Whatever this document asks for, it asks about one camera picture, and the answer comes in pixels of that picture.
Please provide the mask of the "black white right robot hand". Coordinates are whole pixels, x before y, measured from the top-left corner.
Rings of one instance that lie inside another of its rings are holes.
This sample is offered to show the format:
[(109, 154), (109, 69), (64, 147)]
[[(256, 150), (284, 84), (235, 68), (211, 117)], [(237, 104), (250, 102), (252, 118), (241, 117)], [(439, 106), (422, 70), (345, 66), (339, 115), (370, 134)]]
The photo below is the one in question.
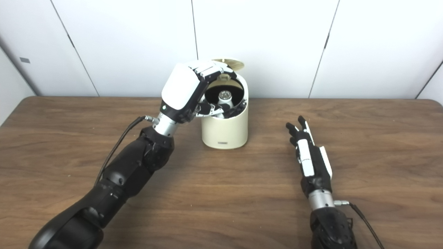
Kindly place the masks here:
[(301, 129), (292, 123), (286, 123), (290, 134), (290, 143), (295, 148), (296, 159), (302, 172), (300, 181), (302, 192), (309, 197), (313, 191), (333, 192), (332, 170), (325, 148), (315, 144), (307, 120), (298, 116)]

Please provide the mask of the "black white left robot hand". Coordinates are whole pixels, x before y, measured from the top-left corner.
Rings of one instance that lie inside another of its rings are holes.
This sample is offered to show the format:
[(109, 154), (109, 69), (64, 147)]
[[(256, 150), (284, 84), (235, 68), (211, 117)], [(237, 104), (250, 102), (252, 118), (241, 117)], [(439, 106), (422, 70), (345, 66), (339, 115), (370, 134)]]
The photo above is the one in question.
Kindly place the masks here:
[(223, 62), (178, 63), (163, 87), (160, 112), (177, 123), (186, 123), (195, 117), (216, 116), (228, 111), (228, 104), (201, 102), (209, 85), (222, 74), (237, 78), (235, 71)]

